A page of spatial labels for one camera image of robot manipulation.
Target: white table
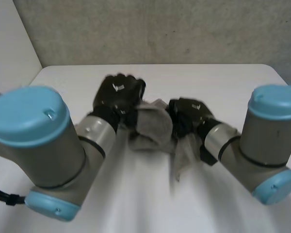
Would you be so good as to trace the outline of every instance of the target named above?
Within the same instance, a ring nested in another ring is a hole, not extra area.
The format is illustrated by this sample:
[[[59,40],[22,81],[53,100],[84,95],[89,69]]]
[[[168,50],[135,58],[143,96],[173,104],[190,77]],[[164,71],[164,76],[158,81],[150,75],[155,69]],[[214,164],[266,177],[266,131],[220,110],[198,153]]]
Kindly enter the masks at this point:
[[[32,84],[55,88],[77,123],[91,110],[102,79],[118,72],[145,80],[145,100],[201,99],[218,119],[240,131],[253,89],[284,84],[265,65],[57,66],[43,69]],[[0,202],[0,233],[291,233],[291,195],[263,206],[219,163],[196,164],[177,183],[170,178],[167,154],[132,152],[125,136],[118,135],[72,222]],[[17,165],[0,158],[1,190],[25,195],[31,186]]]

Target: gray textured wall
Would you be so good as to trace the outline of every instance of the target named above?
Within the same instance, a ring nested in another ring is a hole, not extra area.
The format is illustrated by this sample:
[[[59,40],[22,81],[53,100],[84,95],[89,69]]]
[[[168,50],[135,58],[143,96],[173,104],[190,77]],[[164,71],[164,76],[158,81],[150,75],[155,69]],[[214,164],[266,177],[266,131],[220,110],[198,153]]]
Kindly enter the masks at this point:
[[[41,64],[261,63],[291,83],[291,0],[14,0]]]

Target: blue end cap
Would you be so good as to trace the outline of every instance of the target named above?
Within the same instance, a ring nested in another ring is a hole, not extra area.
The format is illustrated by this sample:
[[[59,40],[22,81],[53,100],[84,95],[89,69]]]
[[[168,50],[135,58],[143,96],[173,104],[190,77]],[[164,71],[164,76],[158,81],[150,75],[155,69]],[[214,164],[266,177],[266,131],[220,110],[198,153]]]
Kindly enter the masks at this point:
[[[252,192],[252,195],[265,205],[283,200],[291,193],[291,169],[281,171],[265,180]]]
[[[34,191],[26,196],[25,204],[42,215],[65,222],[73,220],[81,208],[68,201]]]
[[[27,148],[60,135],[70,122],[62,97],[46,86],[26,86],[0,96],[0,142]]]
[[[267,120],[291,120],[291,86],[264,85],[256,88],[248,109]]]

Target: gray cylindrical housing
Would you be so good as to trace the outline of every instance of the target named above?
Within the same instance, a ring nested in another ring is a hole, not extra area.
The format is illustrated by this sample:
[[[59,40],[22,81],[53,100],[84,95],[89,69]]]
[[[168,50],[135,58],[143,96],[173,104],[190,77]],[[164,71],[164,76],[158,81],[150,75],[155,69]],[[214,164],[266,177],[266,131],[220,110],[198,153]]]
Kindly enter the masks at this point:
[[[81,172],[85,153],[70,120],[66,129],[53,141],[33,148],[2,149],[40,187],[54,187],[74,179]]]
[[[286,166],[267,168],[251,163],[241,154],[239,141],[236,139],[227,146],[222,154],[221,163],[250,193],[265,180],[288,169]]]
[[[81,141],[81,144],[88,156],[86,156],[84,169],[72,184],[55,189],[33,187],[32,191],[40,192],[81,206],[103,163],[103,156],[95,147],[85,141]]]
[[[291,120],[266,120],[248,110],[240,148],[260,164],[286,164],[291,155]]]
[[[103,156],[107,155],[113,146],[116,133],[112,126],[97,116],[86,116],[77,125],[76,131],[80,139],[95,142]]]

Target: gray cloth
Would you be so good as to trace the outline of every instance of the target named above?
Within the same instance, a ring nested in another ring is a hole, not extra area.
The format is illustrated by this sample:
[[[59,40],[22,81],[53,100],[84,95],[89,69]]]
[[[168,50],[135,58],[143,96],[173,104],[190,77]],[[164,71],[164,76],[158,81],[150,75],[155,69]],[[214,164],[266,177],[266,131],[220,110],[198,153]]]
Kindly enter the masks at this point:
[[[141,102],[137,126],[129,135],[131,150],[159,150],[173,157],[173,173],[177,181],[180,174],[199,158],[200,139],[189,134],[178,141],[172,139],[173,123],[166,112],[167,104],[162,100]]]

